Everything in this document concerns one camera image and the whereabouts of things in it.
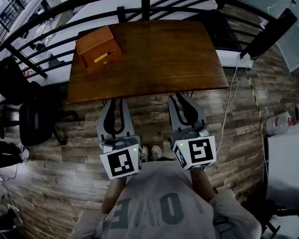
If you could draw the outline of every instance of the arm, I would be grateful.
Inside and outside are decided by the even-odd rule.
[[[125,188],[126,178],[112,180],[102,204],[102,214],[109,214],[115,206],[121,192]]]
[[[202,199],[209,203],[216,195],[213,187],[202,169],[195,169],[190,171],[193,189]]]

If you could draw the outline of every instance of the wooden table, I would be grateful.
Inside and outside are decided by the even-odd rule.
[[[122,49],[122,59],[88,74],[75,52],[68,103],[228,87],[201,22],[151,20],[109,28]],[[79,37],[93,30],[80,32]]]

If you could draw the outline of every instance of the metal railing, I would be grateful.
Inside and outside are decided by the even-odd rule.
[[[40,35],[39,37],[31,40],[30,42],[26,43],[25,45],[23,45],[22,47],[20,47],[19,49],[15,49],[14,47],[12,47],[11,43],[13,41],[15,41],[19,36],[21,36],[22,34],[24,34],[25,32],[29,31],[30,29],[32,29],[33,27],[41,24],[42,22],[48,20],[51,17],[54,17],[60,13],[66,12],[70,9],[74,9],[76,7],[91,3],[91,2],[95,2],[95,1],[100,1],[100,0],[68,0],[66,2],[63,2],[61,4],[59,4],[58,6],[55,6],[47,11],[45,11],[44,13],[40,14],[39,16],[33,18],[32,20],[28,21],[27,23],[25,23],[24,25],[22,25],[19,29],[17,29],[15,32],[13,32],[10,36],[8,36],[0,45],[0,52],[2,50],[4,50],[5,48],[11,53],[11,55],[15,56],[16,58],[18,58],[20,60],[20,63],[24,63],[25,65],[27,65],[28,67],[23,69],[23,71],[32,69],[34,70],[36,73],[29,75],[27,78],[36,76],[36,75],[40,75],[42,77],[47,77],[46,72],[50,71],[50,70],[55,70],[57,68],[66,66],[71,64],[71,61],[69,62],[64,62],[64,63],[60,63],[58,65],[49,67],[47,69],[42,70],[39,65],[41,65],[42,63],[45,62],[49,62],[55,58],[59,58],[65,55],[69,55],[74,53],[74,50],[70,50],[70,51],[66,51],[63,52],[61,54],[58,54],[57,56],[52,56],[50,58],[44,59],[38,63],[32,63],[30,61],[30,58],[37,56],[49,49],[58,47],[60,45],[63,45],[65,43],[69,43],[72,42],[74,40],[77,39],[77,36],[62,40],[58,43],[54,43],[53,45],[50,45],[48,47],[45,47],[39,51],[36,51],[34,53],[32,53],[31,55],[25,57],[22,55],[21,51],[28,47],[31,44],[34,44],[37,41],[40,41],[42,39],[44,39],[47,36],[50,36],[54,33],[57,33],[61,30],[67,29],[67,28],[71,28],[73,26],[79,25],[79,24],[83,24],[85,22],[89,22],[92,20],[96,20],[96,19],[101,19],[101,18],[105,18],[105,17],[109,17],[109,16],[114,16],[116,15],[118,17],[119,22],[127,22],[129,20],[131,20],[132,16],[137,16],[137,15],[142,15],[141,20],[149,20],[150,16],[155,15],[158,12],[165,12],[165,13],[173,13],[173,12],[192,12],[192,13],[196,13],[196,15],[201,15],[202,17],[204,17],[204,15],[206,15],[206,10],[203,9],[197,9],[197,8],[190,8],[189,4],[184,5],[184,6],[180,6],[180,7],[176,7],[174,6],[175,3],[173,4],[169,4],[166,6],[157,6],[157,5],[161,5],[162,2],[156,2],[153,4],[150,4],[150,0],[142,0],[142,5],[140,8],[129,8],[129,9],[125,9],[124,7],[118,7],[117,10],[114,11],[109,11],[109,12],[104,12],[101,14],[97,14],[97,15],[93,15],[93,16],[89,16],[86,18],[82,18],[76,21],[73,21],[71,23],[59,26],[53,30],[50,30],[47,33],[44,33],[42,35]],[[266,12],[259,10],[255,7],[253,7],[250,4],[247,4],[241,0],[215,0],[218,4],[218,10],[217,12],[221,14],[221,16],[225,19],[230,19],[230,20],[234,20],[234,21],[238,21],[241,22],[243,24],[249,25],[250,27],[255,27],[257,29],[261,29],[262,31],[258,34],[255,35],[253,33],[249,33],[246,31],[242,31],[242,30],[237,30],[237,29],[232,29],[229,26],[225,26],[225,27],[221,27],[221,30],[223,31],[228,31],[230,33],[238,33],[238,34],[243,34],[249,37],[253,37],[253,41],[251,42],[246,42],[246,41],[239,41],[239,40],[235,40],[235,39],[227,39],[227,38],[222,38],[222,37],[211,37],[212,40],[216,40],[219,41],[219,43],[240,43],[243,45],[246,45],[247,47],[245,49],[236,49],[236,48],[228,48],[225,46],[215,46],[216,49],[220,49],[220,50],[233,50],[233,51],[238,51],[241,52],[240,56],[243,57],[247,52],[249,53],[250,57],[253,59],[256,59],[257,57],[261,56],[264,52],[267,51],[268,48],[270,48],[297,20],[297,18],[291,13],[291,11],[285,11],[285,13],[278,19],[270,16],[269,14],[267,14]],[[225,13],[221,12],[221,9],[224,7],[225,4],[230,4],[236,7],[239,7],[241,9],[244,9],[248,12],[251,12],[255,15],[258,15],[266,20],[269,21],[269,23],[266,25],[266,29],[262,29],[259,25],[250,22],[244,18],[239,18],[237,16],[232,16],[232,15],[228,15]],[[126,18],[126,14],[130,14],[132,13],[132,16]]]
[[[31,0],[12,0],[0,14],[0,44],[10,32],[10,29]]]

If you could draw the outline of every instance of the office chair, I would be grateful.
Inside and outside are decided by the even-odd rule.
[[[20,140],[25,146],[32,146],[49,140],[54,134],[61,145],[66,144],[55,128],[60,119],[72,116],[75,111],[60,112],[57,94],[53,90],[28,82],[17,63],[7,57],[0,61],[0,94],[12,105],[21,105],[19,121],[0,121],[0,137],[4,128],[19,125]]]

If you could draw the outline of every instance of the small wooden box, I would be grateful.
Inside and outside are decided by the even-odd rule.
[[[81,62],[88,73],[98,71],[104,65],[118,61],[122,56],[122,51],[108,26],[83,36],[76,41],[76,49]],[[94,63],[94,60],[100,56],[112,51],[110,55]]]

